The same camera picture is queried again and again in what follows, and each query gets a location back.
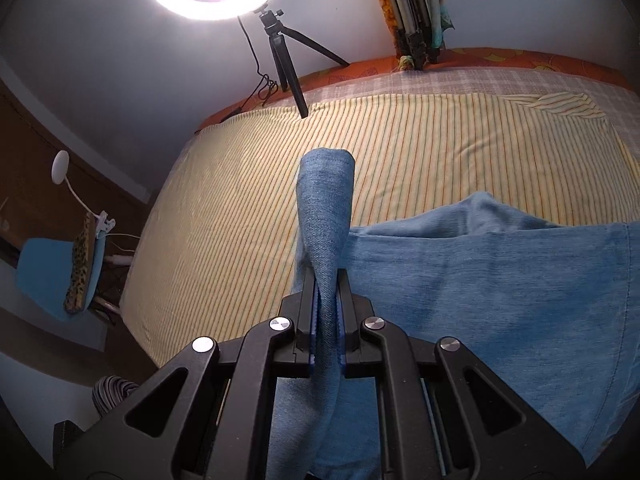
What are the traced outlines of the blue chair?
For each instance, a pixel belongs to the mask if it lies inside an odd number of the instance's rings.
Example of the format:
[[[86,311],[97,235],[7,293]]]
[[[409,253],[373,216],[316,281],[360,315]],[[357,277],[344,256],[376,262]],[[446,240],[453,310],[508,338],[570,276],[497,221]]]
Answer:
[[[41,310],[61,322],[81,318],[96,293],[105,252],[104,237],[99,237],[90,266],[88,292],[79,313],[69,314],[63,302],[72,280],[73,243],[52,238],[30,238],[22,247],[16,267],[17,288]]]

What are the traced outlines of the pink plaid blanket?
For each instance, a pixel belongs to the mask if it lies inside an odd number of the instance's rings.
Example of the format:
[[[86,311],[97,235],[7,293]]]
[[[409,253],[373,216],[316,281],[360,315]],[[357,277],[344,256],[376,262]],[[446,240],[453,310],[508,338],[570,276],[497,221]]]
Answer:
[[[639,97],[615,84],[581,76],[526,68],[462,67],[434,72],[402,72],[336,82],[305,92],[308,104],[378,94],[465,94],[498,96],[568,92],[585,94],[596,102],[626,143],[639,154]]]

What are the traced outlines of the white power strip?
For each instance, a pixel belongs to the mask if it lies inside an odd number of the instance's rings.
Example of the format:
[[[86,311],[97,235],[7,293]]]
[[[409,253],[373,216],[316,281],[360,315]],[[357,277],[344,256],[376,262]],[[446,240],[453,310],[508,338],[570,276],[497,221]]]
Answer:
[[[104,260],[113,266],[131,266],[134,257],[132,255],[109,255]]]

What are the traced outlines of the black white striped fabric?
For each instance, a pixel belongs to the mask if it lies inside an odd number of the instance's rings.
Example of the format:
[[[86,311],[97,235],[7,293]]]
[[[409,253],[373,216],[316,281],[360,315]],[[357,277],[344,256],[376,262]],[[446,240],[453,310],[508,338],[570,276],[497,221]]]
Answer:
[[[113,408],[119,406],[138,385],[120,376],[110,375],[100,378],[91,391],[92,403],[100,417],[104,417]]]

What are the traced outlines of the yellow striped sheet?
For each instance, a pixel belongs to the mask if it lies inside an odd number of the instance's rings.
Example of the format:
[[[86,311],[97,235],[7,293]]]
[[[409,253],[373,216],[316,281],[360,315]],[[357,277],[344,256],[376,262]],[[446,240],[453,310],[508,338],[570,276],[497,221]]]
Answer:
[[[277,311],[294,275],[297,170],[315,148],[352,154],[356,226],[482,191],[561,226],[639,217],[638,159],[582,93],[360,96],[307,117],[254,110],[194,136],[143,229],[120,306],[155,363]]]

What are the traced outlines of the leopard print cushion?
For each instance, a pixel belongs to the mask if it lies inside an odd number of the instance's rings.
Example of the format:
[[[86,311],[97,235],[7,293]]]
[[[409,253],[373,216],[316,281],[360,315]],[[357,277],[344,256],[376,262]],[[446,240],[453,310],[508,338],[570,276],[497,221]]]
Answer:
[[[87,212],[82,228],[73,242],[70,286],[63,304],[67,314],[78,314],[85,309],[93,266],[94,244],[96,244],[96,218]]]

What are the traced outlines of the colourful floral cloth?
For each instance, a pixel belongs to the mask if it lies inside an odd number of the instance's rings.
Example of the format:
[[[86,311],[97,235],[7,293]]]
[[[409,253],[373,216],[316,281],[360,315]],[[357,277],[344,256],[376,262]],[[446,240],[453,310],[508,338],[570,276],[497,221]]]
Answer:
[[[394,35],[396,23],[390,8],[390,0],[378,0],[378,3],[381,6],[386,26],[392,35],[399,69],[414,70],[410,56],[400,54],[399,42]],[[438,62],[442,51],[445,50],[444,32],[448,29],[453,29],[454,24],[452,24],[444,0],[418,0],[418,3],[423,3],[426,9],[424,30],[428,58],[423,67],[424,70],[427,65],[433,65]]]

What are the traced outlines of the folded silver tripod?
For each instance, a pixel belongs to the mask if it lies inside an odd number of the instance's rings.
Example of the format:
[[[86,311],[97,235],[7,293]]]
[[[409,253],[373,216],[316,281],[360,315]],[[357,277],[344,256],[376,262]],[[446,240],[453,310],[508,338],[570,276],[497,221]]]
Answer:
[[[399,42],[400,54],[410,56],[414,70],[423,70],[427,62],[425,42],[425,6],[418,0],[390,0],[395,19],[395,38]]]

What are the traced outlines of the light blue denim pants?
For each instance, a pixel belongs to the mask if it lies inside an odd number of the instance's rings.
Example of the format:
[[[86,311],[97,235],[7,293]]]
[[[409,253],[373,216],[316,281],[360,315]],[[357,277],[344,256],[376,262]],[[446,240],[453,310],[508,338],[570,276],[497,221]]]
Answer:
[[[639,396],[639,226],[557,226],[477,192],[410,219],[355,228],[355,162],[299,164],[296,266],[319,287],[316,365],[278,383],[271,479],[376,479],[374,385],[338,357],[336,276],[408,335],[461,340],[594,462]]]

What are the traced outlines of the black mini tripod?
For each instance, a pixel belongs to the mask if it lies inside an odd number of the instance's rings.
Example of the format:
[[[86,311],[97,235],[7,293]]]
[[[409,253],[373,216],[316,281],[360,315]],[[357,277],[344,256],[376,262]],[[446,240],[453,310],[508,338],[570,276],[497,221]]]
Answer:
[[[341,58],[333,51],[323,47],[322,44],[318,44],[317,41],[312,40],[298,30],[286,27],[285,24],[280,21],[280,17],[283,15],[281,10],[273,12],[268,8],[268,4],[265,3],[255,11],[255,14],[258,15],[262,26],[264,26],[265,33],[268,36],[274,64],[276,64],[279,76],[280,88],[282,91],[290,90],[292,92],[299,116],[306,118],[309,115],[308,105],[285,38],[288,37],[297,41],[299,44],[323,55],[341,67],[349,67],[350,64],[344,60],[344,58]]]

